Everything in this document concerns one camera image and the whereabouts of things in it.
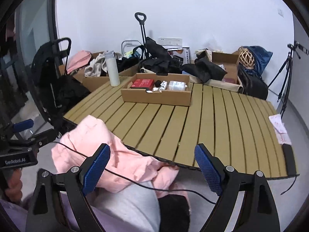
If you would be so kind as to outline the left hand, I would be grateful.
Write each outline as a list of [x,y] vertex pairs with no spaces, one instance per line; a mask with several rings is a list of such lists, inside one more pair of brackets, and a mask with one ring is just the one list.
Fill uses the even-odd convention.
[[8,188],[5,190],[5,194],[7,197],[15,203],[18,203],[21,201],[21,198],[23,197],[22,194],[22,181],[21,181],[21,170],[15,169],[7,181]]

